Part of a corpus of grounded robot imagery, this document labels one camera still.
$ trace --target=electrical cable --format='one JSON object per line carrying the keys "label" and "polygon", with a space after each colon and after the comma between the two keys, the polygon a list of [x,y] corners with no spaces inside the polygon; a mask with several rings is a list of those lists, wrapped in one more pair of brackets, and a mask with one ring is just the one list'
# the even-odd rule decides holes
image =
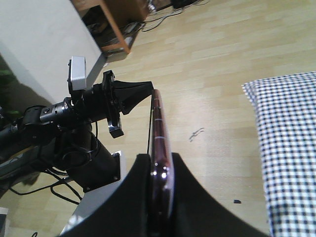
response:
{"label": "electrical cable", "polygon": [[65,197],[65,196],[63,196],[63,195],[57,193],[57,192],[54,191],[54,189],[53,189],[53,188],[56,187],[56,186],[59,186],[59,185],[64,184],[64,185],[66,185],[66,186],[79,198],[79,200],[82,200],[82,197],[80,196],[80,194],[79,194],[72,186],[70,186],[64,179],[62,179],[62,178],[58,177],[56,174],[54,174],[51,170],[47,170],[47,171],[45,171],[44,173],[49,174],[49,175],[52,175],[52,176],[55,177],[58,181],[55,182],[55,183],[53,183],[53,184],[51,184],[51,185],[47,185],[47,186],[45,186],[45,187],[42,187],[42,188],[39,188],[39,189],[30,191],[30,192],[26,192],[26,193],[20,193],[20,192],[14,190],[12,187],[10,187],[9,189],[10,189],[13,193],[15,193],[15,194],[17,194],[17,195],[19,195],[19,196],[24,196],[24,195],[33,194],[33,193],[35,193],[35,192],[38,192],[38,191],[41,191],[41,190],[50,188],[51,192],[52,192],[55,196],[57,196],[57,197],[59,197],[59,198],[62,198],[63,200],[69,201],[69,202],[71,202],[71,203],[74,203],[74,204],[77,204],[77,205],[79,204],[79,202],[74,201],[74,200],[71,200],[70,198],[67,198],[67,197]]}
{"label": "electrical cable", "polygon": [[179,14],[181,14],[185,9],[189,8],[189,7],[192,6],[192,5],[202,6],[202,5],[205,5],[205,4],[207,4],[207,3],[210,2],[210,0],[208,0],[206,3],[198,4],[198,3],[201,2],[201,1],[203,1],[203,0],[196,0],[195,2],[191,3],[190,5],[187,5],[187,6],[183,7],[183,8],[180,8],[180,9],[176,9],[176,10],[172,11],[171,13],[168,13],[168,14],[162,16],[162,17],[158,17],[158,18],[156,18],[156,19],[154,19],[154,20],[144,21],[144,23],[156,22],[156,21],[158,21],[158,22],[157,22],[157,23],[153,23],[153,24],[151,24],[150,26],[147,26],[147,27],[144,26],[144,27],[142,28],[142,32],[151,31],[151,30],[157,28],[166,18],[168,18],[168,17],[170,17],[170,16],[179,15]]}
{"label": "electrical cable", "polygon": [[72,187],[70,186],[64,179],[58,177],[56,174],[54,173],[50,173],[49,171],[48,172],[45,172],[46,174],[50,174],[52,175],[53,177],[55,177],[59,182],[62,182],[62,184],[66,185],[78,198],[79,200],[82,200],[82,197],[80,196],[80,194]]}
{"label": "electrical cable", "polygon": [[61,194],[55,192],[53,186],[50,187],[50,191],[51,191],[52,194],[54,194],[55,196],[57,196],[57,197],[59,197],[59,198],[65,200],[65,201],[68,201],[68,202],[71,202],[71,203],[73,203],[73,204],[79,205],[79,202],[74,201],[74,200],[71,200],[70,198],[67,198],[67,197],[65,197],[65,196],[63,196],[63,195],[61,195]]}
{"label": "electrical cable", "polygon": [[52,185],[53,185],[53,184],[47,185],[47,186],[44,186],[44,187],[42,187],[42,188],[35,189],[35,190],[33,190],[33,191],[29,191],[29,192],[26,192],[26,193],[20,193],[20,192],[16,191],[15,189],[13,189],[12,187],[10,187],[9,190],[11,190],[13,193],[15,193],[15,194],[17,194],[17,195],[19,195],[19,196],[23,196],[23,195],[28,195],[28,194],[36,193],[36,192],[41,191],[41,190],[43,190],[43,189],[48,189],[48,188],[50,188]]}
{"label": "electrical cable", "polygon": [[203,5],[208,4],[209,2],[210,2],[210,0],[208,0],[208,1],[205,2],[205,3],[201,3],[201,4],[194,3],[194,5],[195,5],[195,6],[203,6]]}
{"label": "electrical cable", "polygon": [[51,171],[52,173],[54,173],[56,175],[68,176],[68,174],[66,172],[61,172],[59,170],[54,169],[53,167],[49,168],[49,171]]}
{"label": "electrical cable", "polygon": [[95,138],[98,139],[98,121],[95,122]]}
{"label": "electrical cable", "polygon": [[148,129],[148,143],[147,143],[147,154],[149,154],[149,147],[150,147],[150,135],[151,135],[151,130],[152,130],[152,119],[153,119],[153,94],[152,94],[152,99],[151,99],[151,104],[150,104],[150,115],[149,115],[149,129]]}

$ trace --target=green plant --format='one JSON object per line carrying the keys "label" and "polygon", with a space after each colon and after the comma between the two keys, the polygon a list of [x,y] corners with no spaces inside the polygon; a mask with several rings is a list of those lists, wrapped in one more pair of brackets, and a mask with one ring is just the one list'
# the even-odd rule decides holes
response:
{"label": "green plant", "polygon": [[[13,83],[16,78],[11,70],[3,69],[7,67],[4,63],[0,65],[0,106],[3,108],[7,116],[15,119],[20,116],[18,111],[12,110],[10,106],[10,84]],[[5,121],[1,119],[0,127],[5,124]]]}

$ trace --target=black and white checkered fabric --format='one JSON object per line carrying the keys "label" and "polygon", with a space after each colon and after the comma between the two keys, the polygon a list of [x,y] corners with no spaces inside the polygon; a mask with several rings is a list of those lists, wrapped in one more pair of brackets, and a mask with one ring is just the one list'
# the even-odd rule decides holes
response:
{"label": "black and white checkered fabric", "polygon": [[243,85],[255,108],[274,237],[316,237],[316,72]]}

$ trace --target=wooden table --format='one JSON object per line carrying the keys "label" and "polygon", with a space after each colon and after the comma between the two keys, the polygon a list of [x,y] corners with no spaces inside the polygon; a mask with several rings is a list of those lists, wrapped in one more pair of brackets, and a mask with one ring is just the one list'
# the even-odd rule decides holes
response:
{"label": "wooden table", "polygon": [[130,47],[125,42],[124,36],[122,35],[121,31],[119,30],[118,25],[116,24],[107,4],[104,0],[72,0],[72,3],[77,11],[83,11],[87,10],[89,8],[100,6],[102,11],[104,12],[104,15],[106,16],[109,24],[111,25],[116,37],[118,38],[119,43],[107,45],[104,47],[101,47],[102,51],[109,51],[117,48],[123,48],[124,51],[129,54],[130,53]]}

